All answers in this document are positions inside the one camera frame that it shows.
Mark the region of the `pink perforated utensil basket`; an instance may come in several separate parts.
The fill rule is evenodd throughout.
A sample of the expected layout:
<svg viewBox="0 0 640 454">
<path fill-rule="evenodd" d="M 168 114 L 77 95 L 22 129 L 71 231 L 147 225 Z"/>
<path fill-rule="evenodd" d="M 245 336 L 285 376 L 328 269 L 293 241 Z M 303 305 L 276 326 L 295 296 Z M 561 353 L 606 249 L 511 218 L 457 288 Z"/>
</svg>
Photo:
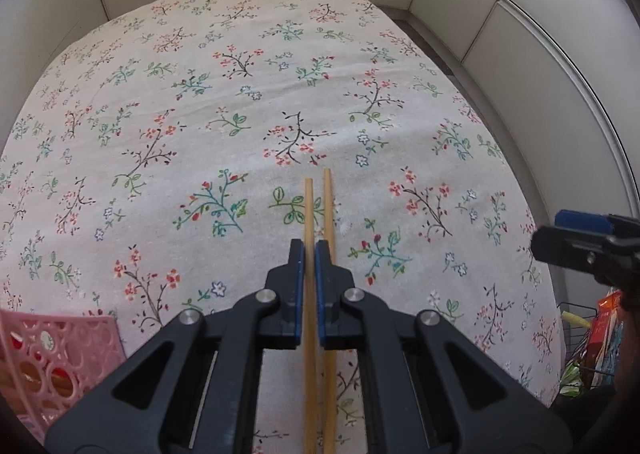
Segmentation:
<svg viewBox="0 0 640 454">
<path fill-rule="evenodd" d="M 111 316 L 1 312 L 1 395 L 40 442 L 125 360 Z"/>
</svg>

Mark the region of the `white kitchen cabinets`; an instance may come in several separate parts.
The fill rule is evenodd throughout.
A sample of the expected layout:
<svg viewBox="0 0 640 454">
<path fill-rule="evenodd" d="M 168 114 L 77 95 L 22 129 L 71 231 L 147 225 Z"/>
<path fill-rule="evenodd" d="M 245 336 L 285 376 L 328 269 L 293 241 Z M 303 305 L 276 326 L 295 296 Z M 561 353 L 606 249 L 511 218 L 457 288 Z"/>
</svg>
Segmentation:
<svg viewBox="0 0 640 454">
<path fill-rule="evenodd" d="M 44 68 L 153 0 L 1 0 L 1 126 Z M 549 213 L 639 212 L 639 0 L 370 0 L 457 75 Z"/>
</svg>

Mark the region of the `wooden chopstick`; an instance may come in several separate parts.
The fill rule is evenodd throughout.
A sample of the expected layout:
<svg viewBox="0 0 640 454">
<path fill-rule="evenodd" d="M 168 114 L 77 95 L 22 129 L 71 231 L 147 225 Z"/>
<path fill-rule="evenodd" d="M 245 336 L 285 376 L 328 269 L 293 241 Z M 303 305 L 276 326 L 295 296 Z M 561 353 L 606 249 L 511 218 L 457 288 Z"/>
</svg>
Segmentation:
<svg viewBox="0 0 640 454">
<path fill-rule="evenodd" d="M 324 229 L 323 235 L 329 243 L 330 258 L 335 251 L 334 198 L 333 181 L 330 169 L 323 172 Z M 334 454 L 336 451 L 336 352 L 324 353 L 324 420 L 323 420 L 323 453 Z"/>
<path fill-rule="evenodd" d="M 317 389 L 317 318 L 316 289 L 314 288 L 314 183 L 311 177 L 304 182 L 304 308 L 303 308 L 303 367 L 304 367 L 304 431 L 303 452 L 317 453 L 318 389 Z"/>
</svg>

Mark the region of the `floral tablecloth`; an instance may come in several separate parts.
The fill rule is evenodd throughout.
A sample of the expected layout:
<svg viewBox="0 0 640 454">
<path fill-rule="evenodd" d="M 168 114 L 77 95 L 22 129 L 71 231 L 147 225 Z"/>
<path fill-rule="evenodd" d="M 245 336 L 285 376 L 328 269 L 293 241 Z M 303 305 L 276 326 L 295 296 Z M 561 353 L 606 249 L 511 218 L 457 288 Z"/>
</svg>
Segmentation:
<svg viewBox="0 0 640 454">
<path fill-rule="evenodd" d="M 433 310 L 546 408 L 562 344 L 532 214 L 484 120 L 368 0 L 158 0 L 55 58 L 1 157 L 1 312 L 114 318 L 126 360 L 184 310 L 263 289 L 316 244 L 356 287 Z M 267 350 L 249 453 L 303 453 L 302 338 Z M 367 449 L 336 352 L 337 453 Z"/>
</svg>

